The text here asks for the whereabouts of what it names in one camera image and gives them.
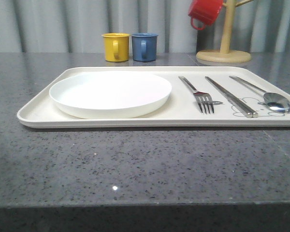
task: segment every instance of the stand base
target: stand base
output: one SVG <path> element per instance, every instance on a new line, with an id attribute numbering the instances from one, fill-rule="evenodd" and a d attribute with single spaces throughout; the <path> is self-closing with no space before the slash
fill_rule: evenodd
<path id="1" fill-rule="evenodd" d="M 251 60 L 251 55 L 247 52 L 230 50 L 227 54 L 221 54 L 220 50 L 203 50 L 197 53 L 197 58 L 223 63 L 242 63 Z"/>

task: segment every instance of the plate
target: plate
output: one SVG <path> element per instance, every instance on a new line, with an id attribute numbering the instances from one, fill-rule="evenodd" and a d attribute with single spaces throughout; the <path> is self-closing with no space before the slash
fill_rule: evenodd
<path id="1" fill-rule="evenodd" d="M 167 101 L 172 85 L 142 72 L 91 72 L 54 84 L 49 96 L 63 112 L 79 118 L 132 118 L 151 113 Z"/>

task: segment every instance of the fork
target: fork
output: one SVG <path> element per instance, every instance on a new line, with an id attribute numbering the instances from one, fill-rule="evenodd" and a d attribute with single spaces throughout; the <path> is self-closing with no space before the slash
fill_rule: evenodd
<path id="1" fill-rule="evenodd" d="M 213 114 L 215 113 L 213 100 L 212 100 L 212 97 L 209 93 L 204 93 L 204 92 L 198 91 L 192 85 L 192 83 L 184 76 L 179 76 L 178 78 L 181 79 L 191 89 L 193 96 L 196 99 L 202 114 L 204 114 L 204 113 L 211 114 L 211 110 L 212 110 Z"/>

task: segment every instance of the blue cup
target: blue cup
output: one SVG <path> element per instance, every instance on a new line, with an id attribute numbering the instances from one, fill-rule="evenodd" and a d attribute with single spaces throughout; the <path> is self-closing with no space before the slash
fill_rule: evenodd
<path id="1" fill-rule="evenodd" d="M 157 34 L 132 34 L 133 59 L 136 61 L 153 61 L 157 57 Z"/>

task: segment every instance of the white tray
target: white tray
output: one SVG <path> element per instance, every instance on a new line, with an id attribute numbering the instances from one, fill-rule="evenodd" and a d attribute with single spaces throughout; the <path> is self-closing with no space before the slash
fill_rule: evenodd
<path id="1" fill-rule="evenodd" d="M 158 110 L 137 118 L 126 119 L 80 119 L 60 111 L 49 97 L 50 87 L 64 79 L 80 73 L 100 71 L 136 71 L 159 75 L 170 81 L 172 92 L 168 101 Z M 178 78 L 185 76 L 195 87 L 212 95 L 214 101 L 223 102 L 215 105 L 214 115 L 202 115 L 195 99 L 187 86 Z M 229 78 L 236 75 L 257 86 L 279 93 L 290 95 L 275 87 L 254 73 L 237 67 L 79 67 L 68 69 L 44 88 L 37 96 L 24 105 L 18 112 L 19 121 L 32 128 L 107 128 L 107 127 L 290 127 L 290 114 L 279 114 L 268 110 L 262 95 L 247 89 L 245 86 Z M 209 82 L 209 76 L 238 98 L 243 99 L 259 114 L 258 118 L 246 118 L 232 106 Z"/>

